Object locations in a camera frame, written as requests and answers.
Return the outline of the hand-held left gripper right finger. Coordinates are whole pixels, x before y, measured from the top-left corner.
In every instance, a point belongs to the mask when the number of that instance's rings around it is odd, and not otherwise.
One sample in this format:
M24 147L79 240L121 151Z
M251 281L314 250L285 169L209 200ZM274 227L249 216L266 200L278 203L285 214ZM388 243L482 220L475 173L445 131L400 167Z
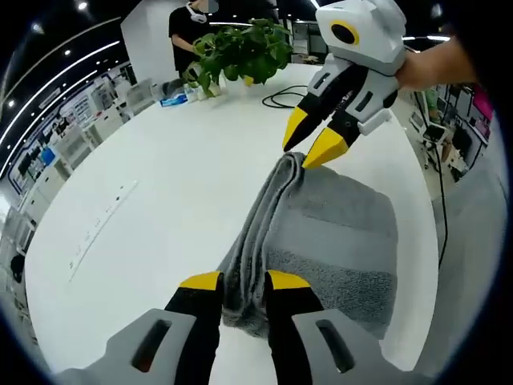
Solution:
M326 310L304 278L268 270L265 305L279 384L397 382L378 341L340 310Z

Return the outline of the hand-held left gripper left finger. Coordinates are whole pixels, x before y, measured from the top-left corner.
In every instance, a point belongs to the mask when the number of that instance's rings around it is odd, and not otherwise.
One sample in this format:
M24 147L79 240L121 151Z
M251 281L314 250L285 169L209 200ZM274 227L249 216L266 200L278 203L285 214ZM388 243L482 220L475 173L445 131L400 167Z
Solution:
M224 274L180 283L164 309L149 310L109 338L110 383L208 384L220 342Z

